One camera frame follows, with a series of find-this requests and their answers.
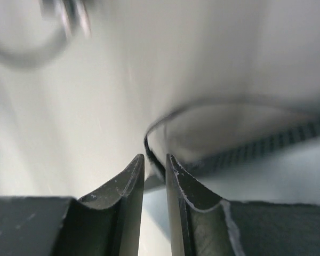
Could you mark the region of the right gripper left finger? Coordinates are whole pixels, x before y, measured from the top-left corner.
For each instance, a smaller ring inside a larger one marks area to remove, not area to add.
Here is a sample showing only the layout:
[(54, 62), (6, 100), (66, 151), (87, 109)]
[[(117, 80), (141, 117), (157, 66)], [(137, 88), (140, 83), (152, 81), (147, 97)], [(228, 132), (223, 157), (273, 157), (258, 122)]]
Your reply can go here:
[(137, 255), (144, 178), (138, 154), (79, 199), (0, 196), (0, 255)]

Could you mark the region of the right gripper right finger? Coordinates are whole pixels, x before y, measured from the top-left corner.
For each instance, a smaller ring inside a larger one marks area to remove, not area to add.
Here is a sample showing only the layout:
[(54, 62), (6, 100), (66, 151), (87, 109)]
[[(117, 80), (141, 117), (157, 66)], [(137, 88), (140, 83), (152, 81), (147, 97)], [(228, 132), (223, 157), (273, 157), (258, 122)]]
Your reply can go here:
[(320, 203), (229, 201), (166, 157), (173, 255), (320, 255)]

